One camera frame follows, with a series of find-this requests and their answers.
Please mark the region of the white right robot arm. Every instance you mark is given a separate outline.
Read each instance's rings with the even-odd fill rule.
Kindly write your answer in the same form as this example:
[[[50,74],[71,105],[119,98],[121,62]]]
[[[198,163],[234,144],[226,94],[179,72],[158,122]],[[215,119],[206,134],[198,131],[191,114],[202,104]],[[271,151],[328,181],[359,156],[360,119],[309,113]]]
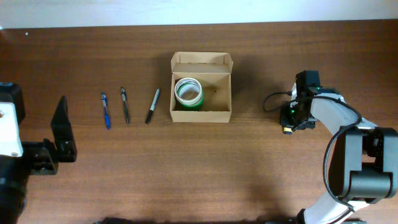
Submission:
[[[326,192],[302,209],[296,223],[343,223],[354,212],[397,193],[397,131],[364,119],[319,73],[295,76],[291,101],[280,111],[284,134],[313,129],[317,121],[331,132],[323,158]]]

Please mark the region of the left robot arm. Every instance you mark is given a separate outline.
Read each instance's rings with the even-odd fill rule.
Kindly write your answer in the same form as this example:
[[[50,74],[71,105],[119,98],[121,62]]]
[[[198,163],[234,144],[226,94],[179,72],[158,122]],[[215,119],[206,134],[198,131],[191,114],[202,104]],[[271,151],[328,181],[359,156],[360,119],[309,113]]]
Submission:
[[[75,162],[77,148],[62,96],[50,123],[54,141],[22,142],[19,125],[25,118],[21,87],[1,83],[1,223],[17,223],[27,203],[32,175],[55,175],[58,165]]]

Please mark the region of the yellow highlighter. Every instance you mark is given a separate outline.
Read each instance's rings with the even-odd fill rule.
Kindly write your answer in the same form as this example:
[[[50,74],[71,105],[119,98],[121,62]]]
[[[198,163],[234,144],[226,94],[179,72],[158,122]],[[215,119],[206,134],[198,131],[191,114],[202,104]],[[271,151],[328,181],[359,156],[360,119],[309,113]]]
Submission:
[[[282,132],[287,135],[291,135],[293,133],[292,128],[289,126],[283,126]]]

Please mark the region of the green tape roll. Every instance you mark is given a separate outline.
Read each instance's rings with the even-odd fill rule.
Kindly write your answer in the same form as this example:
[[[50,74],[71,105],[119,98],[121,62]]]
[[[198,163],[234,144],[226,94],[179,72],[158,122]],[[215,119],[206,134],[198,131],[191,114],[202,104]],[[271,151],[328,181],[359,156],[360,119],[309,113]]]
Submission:
[[[198,111],[203,106],[204,99],[205,99],[204,93],[200,93],[194,99],[184,100],[182,98],[177,98],[177,101],[181,104],[182,110]]]

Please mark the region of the white tape roll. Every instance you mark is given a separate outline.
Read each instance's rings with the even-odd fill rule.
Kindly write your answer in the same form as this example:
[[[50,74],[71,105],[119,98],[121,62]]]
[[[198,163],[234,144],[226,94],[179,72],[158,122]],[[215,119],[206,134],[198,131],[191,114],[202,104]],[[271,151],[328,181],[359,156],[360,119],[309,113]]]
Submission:
[[[195,78],[181,78],[174,88],[177,101],[184,106],[200,104],[203,99],[203,88]]]

